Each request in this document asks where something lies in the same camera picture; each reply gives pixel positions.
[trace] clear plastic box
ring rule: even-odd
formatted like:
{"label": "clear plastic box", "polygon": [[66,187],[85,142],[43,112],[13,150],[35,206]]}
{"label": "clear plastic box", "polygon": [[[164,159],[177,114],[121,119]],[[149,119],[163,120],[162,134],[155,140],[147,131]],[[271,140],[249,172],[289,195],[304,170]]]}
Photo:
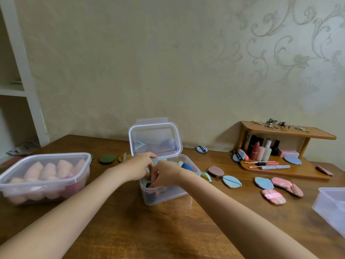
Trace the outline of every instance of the clear plastic box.
{"label": "clear plastic box", "polygon": [[[70,164],[67,167],[58,165],[60,160],[65,160]],[[0,191],[14,205],[65,200],[85,186],[90,174],[90,162],[89,153],[28,156],[0,175]],[[46,172],[43,174],[41,168],[49,163],[50,167],[55,167],[58,174],[54,173],[54,169],[50,169],[48,174]],[[29,177],[26,172],[34,164],[37,165],[33,173],[34,177],[32,177],[33,174]]]}
{"label": "clear plastic box", "polygon": [[[173,122],[169,122],[167,117],[138,119],[137,124],[131,126],[128,134],[132,156],[153,152],[159,159],[188,163],[194,173],[201,175],[199,168],[186,155],[181,154],[183,147],[178,127]],[[144,179],[139,180],[139,183],[144,202],[148,206],[187,195],[185,190],[177,186],[147,188],[147,181]]]}
{"label": "clear plastic box", "polygon": [[313,209],[345,238],[345,187],[319,188]]}

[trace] patterned wallpaper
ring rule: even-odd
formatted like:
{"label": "patterned wallpaper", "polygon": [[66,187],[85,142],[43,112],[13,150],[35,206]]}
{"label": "patterned wallpaper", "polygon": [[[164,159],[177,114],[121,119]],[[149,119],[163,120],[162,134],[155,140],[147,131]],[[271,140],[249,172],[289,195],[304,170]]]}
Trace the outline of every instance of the patterned wallpaper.
{"label": "patterned wallpaper", "polygon": [[15,3],[51,140],[168,116],[184,146],[228,151],[272,117],[336,135],[305,157],[345,169],[345,0]]}

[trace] container lid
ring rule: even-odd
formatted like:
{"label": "container lid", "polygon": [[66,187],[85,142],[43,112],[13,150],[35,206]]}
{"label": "container lid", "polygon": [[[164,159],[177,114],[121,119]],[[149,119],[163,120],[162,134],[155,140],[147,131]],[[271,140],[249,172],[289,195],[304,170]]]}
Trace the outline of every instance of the container lid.
{"label": "container lid", "polygon": [[137,119],[128,131],[131,154],[153,152],[169,157],[182,152],[178,127],[167,117]]}

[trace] white shelf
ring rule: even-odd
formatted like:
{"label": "white shelf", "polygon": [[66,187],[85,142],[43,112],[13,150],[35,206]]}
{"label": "white shelf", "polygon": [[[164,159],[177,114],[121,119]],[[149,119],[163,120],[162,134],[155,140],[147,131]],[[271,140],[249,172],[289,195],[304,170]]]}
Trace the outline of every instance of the white shelf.
{"label": "white shelf", "polygon": [[22,96],[26,97],[23,85],[0,84],[0,95]]}

